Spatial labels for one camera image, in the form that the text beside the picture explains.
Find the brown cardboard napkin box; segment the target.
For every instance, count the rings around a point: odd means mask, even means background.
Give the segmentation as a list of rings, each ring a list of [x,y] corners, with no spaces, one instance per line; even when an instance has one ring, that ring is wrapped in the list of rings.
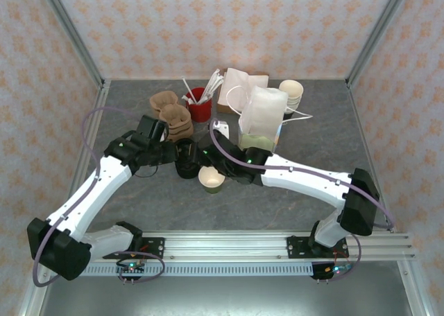
[[[254,86],[268,87],[268,75],[247,73],[225,73],[225,80],[219,89],[216,111],[218,113],[241,113]]]

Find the stack of paper cups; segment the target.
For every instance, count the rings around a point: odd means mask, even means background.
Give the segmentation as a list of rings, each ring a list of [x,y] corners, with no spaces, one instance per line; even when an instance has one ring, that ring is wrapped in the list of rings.
[[[280,83],[279,90],[288,94],[287,108],[284,113],[284,120],[287,120],[290,119],[298,109],[304,88],[302,84],[296,80],[283,80]]]

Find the white wrapped straw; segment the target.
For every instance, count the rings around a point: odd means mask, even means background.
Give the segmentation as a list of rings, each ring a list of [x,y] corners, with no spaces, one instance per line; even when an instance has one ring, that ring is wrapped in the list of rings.
[[[223,79],[217,80],[209,89],[208,91],[208,98],[212,98],[214,93],[222,86],[224,83]]]
[[[213,96],[216,89],[223,83],[223,79],[224,77],[219,73],[215,73],[211,76],[207,86],[204,89],[202,98],[200,100],[201,103],[205,103]]]
[[[220,69],[216,69],[212,76],[210,77],[206,87],[204,88],[204,92],[202,93],[201,98],[198,101],[198,104],[203,104],[207,100],[209,100],[210,95],[214,91],[214,86],[218,83],[220,78]]]

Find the stack of brown pulp carriers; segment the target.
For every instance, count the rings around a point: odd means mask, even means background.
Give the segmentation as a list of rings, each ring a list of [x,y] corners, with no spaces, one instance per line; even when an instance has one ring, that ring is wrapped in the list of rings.
[[[189,138],[193,132],[194,127],[190,118],[165,118],[160,117],[161,121],[166,123],[166,130],[164,131],[164,138],[173,142],[180,139]]]

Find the small circuit board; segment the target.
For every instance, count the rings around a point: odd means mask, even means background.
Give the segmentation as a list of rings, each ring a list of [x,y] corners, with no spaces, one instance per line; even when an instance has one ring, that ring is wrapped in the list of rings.
[[[343,264],[343,265],[327,265],[327,267],[323,270],[326,274],[340,274],[341,272],[347,272],[352,269],[352,264]]]
[[[116,262],[117,272],[119,274],[143,274],[145,264],[141,261],[119,260]]]

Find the white green paper bag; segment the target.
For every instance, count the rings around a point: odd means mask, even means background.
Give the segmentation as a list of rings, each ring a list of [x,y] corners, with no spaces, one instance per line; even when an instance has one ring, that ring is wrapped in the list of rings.
[[[297,113],[296,120],[310,119],[288,103],[289,95],[276,88],[254,86],[246,91],[237,85],[225,95],[228,107],[239,115],[239,147],[260,148],[273,152],[277,147],[286,114]]]

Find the green paper coffee cup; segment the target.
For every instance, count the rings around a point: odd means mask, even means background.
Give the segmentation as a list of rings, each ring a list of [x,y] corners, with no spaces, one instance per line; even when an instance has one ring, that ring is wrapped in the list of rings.
[[[198,172],[198,181],[206,192],[218,193],[225,181],[225,177],[214,167],[202,167]]]

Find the aluminium frame leg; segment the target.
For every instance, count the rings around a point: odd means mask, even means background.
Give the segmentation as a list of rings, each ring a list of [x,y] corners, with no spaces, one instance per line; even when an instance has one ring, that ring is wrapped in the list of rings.
[[[412,316],[429,316],[420,284],[416,279],[414,262],[403,260],[398,261],[397,264]]]
[[[40,316],[47,290],[47,287],[36,287],[33,281],[30,280],[19,308],[18,316]]]

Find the brown pulp cup carrier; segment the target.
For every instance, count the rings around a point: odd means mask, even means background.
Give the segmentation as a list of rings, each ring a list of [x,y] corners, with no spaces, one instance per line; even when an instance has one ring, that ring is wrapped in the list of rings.
[[[178,103],[178,96],[173,91],[161,91],[150,97],[153,113],[172,129],[188,128],[191,114],[186,107]]]

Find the aluminium mounting rail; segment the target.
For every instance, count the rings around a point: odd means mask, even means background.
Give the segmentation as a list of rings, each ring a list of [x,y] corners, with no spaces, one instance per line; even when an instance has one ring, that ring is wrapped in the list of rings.
[[[145,231],[146,237],[165,239],[164,260],[171,262],[278,262],[288,259],[287,238],[308,236],[308,231],[291,230],[172,230]],[[349,259],[361,248],[362,261],[415,259],[419,251],[406,233],[375,231],[370,236],[346,238]]]

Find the stack of black lids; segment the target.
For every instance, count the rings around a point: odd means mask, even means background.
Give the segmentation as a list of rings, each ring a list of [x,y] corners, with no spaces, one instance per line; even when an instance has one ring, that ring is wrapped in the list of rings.
[[[196,142],[194,142],[194,145],[189,149],[189,151],[186,152],[178,152],[177,151],[177,159],[179,157],[188,157],[191,163],[191,159],[195,158],[195,157],[200,157],[200,153],[198,151],[198,147],[196,145]],[[191,169],[191,164],[190,164],[190,169],[177,169],[177,174],[183,178],[183,179],[193,179],[195,177],[198,176],[198,172],[199,170],[192,170]]]

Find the aluminium frame post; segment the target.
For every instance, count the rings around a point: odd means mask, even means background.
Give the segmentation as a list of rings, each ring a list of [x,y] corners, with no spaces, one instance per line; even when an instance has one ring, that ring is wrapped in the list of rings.
[[[62,26],[63,30],[67,34],[70,42],[73,44],[75,51],[77,52],[81,62],[84,64],[90,78],[94,81],[96,85],[102,87],[104,84],[104,78],[101,75],[99,68],[94,62],[87,46],[80,36],[73,19],[70,17],[67,9],[65,8],[62,0],[47,0],[48,4],[55,13],[59,24]]]
[[[381,40],[383,34],[388,28],[392,18],[395,16],[398,8],[402,4],[404,0],[388,0],[382,13],[377,19],[373,29],[370,32],[368,39],[366,40],[362,50],[360,51],[348,77],[345,79],[345,83],[348,89],[351,89],[352,86],[358,80],[360,74],[364,70],[364,67],[367,65],[370,60],[376,46]]]

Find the red straw holder cup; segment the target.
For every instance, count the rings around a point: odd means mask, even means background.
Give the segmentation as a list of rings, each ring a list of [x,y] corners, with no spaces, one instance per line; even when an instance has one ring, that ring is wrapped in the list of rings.
[[[199,101],[203,97],[204,88],[203,87],[195,87],[191,90],[194,98]],[[207,122],[212,114],[212,100],[208,99],[205,102],[197,103],[192,102],[189,104],[186,102],[186,108],[189,110],[191,114],[191,119],[197,123]]]

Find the thin white straw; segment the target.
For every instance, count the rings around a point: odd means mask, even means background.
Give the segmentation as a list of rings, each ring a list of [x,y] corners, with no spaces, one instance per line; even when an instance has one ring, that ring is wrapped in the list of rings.
[[[189,103],[190,103],[190,104],[195,103],[194,95],[193,95],[193,93],[192,93],[192,91],[191,91],[191,88],[189,87],[189,85],[188,85],[188,83],[187,83],[185,77],[182,77],[182,81],[183,81],[183,83],[185,84],[185,87],[187,88],[187,91],[188,91],[188,94],[189,94],[189,97],[190,97],[190,99],[188,100]]]

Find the grey metal panel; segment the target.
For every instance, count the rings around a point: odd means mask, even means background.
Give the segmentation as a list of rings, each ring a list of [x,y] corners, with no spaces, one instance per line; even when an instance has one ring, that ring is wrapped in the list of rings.
[[[402,284],[359,277],[164,277],[139,285],[80,278],[55,283],[39,316],[413,316]]]

